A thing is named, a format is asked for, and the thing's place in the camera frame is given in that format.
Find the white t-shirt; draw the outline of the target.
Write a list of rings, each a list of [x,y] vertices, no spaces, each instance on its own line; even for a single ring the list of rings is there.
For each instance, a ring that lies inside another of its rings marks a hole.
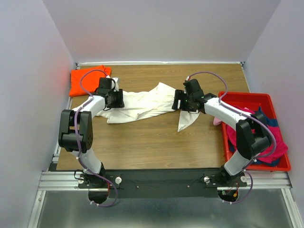
[[[104,111],[102,108],[105,104],[104,99],[96,97],[84,110],[89,111],[92,108],[92,116],[107,118],[108,124],[129,123],[173,112],[175,92],[176,89],[160,82],[149,92],[123,91],[123,108]]]

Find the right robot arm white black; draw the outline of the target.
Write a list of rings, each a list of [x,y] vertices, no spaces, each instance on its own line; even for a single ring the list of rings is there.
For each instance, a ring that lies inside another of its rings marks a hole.
[[[196,79],[186,80],[183,86],[183,90],[175,91],[172,105],[174,110],[209,114],[236,132],[236,151],[214,176],[206,176],[205,182],[229,186],[266,149],[275,150],[275,137],[261,113],[242,111],[214,94],[205,94]]]

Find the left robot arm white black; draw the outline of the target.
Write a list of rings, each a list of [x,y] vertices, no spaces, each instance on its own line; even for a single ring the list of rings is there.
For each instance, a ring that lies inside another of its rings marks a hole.
[[[93,118],[101,111],[111,111],[124,107],[123,90],[119,88],[118,78],[109,76],[99,79],[99,85],[88,99],[74,109],[61,112],[58,144],[67,152],[71,152],[89,175],[89,182],[96,188],[105,182],[113,185],[105,178],[105,169],[97,158],[93,145]]]

